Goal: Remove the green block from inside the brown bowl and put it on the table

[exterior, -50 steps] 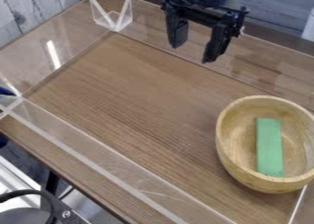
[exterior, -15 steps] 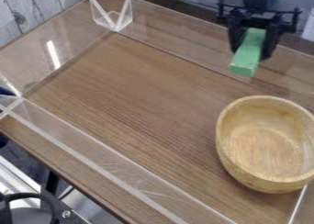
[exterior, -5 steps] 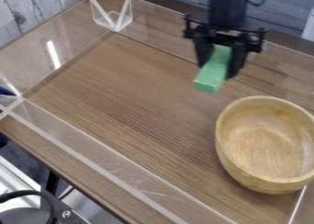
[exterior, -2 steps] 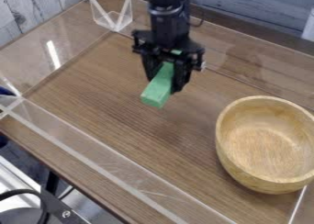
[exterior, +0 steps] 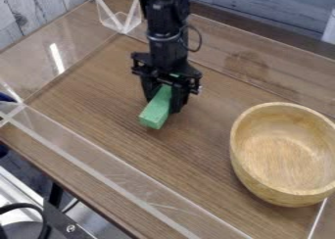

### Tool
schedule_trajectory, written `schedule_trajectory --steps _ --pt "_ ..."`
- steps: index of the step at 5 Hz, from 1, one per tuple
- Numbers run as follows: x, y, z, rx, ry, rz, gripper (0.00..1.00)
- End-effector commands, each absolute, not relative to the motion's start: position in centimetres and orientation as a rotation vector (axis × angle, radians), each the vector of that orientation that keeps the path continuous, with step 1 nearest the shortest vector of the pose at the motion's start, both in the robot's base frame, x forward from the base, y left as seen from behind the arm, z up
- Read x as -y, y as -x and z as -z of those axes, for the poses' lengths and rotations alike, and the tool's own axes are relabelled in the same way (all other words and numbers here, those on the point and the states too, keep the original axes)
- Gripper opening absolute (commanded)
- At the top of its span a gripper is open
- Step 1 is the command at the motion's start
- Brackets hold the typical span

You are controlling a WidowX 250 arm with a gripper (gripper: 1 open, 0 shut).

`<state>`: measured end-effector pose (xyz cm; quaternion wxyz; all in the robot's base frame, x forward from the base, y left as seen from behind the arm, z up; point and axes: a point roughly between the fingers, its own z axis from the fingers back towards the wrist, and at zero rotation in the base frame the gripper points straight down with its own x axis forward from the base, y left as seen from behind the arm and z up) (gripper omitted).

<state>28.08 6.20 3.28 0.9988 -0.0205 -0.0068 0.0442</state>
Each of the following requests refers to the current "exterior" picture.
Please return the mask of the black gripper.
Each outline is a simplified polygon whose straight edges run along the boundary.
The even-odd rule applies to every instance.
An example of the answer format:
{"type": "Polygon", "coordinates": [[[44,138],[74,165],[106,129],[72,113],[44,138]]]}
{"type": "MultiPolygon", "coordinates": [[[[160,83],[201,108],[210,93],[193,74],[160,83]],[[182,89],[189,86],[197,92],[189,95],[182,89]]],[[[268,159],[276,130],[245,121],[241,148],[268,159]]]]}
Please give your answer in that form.
{"type": "Polygon", "coordinates": [[[170,38],[149,37],[149,51],[133,52],[132,73],[140,77],[146,101],[156,96],[162,85],[170,86],[170,114],[180,112],[188,102],[188,95],[200,90],[201,72],[188,63],[188,34],[170,38]]]}

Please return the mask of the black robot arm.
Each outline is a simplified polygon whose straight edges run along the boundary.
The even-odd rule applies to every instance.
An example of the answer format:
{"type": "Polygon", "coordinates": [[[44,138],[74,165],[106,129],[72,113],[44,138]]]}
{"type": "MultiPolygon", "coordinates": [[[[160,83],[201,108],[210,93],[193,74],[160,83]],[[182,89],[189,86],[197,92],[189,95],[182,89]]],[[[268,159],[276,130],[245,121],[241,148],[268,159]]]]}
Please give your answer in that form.
{"type": "Polygon", "coordinates": [[[144,96],[150,101],[162,86],[170,88],[168,112],[176,114],[190,94],[200,90],[202,73],[188,63],[188,53],[197,52],[202,44],[190,49],[188,30],[197,29],[188,23],[189,0],[138,0],[146,20],[149,51],[133,52],[132,73],[140,76],[144,96]]]}

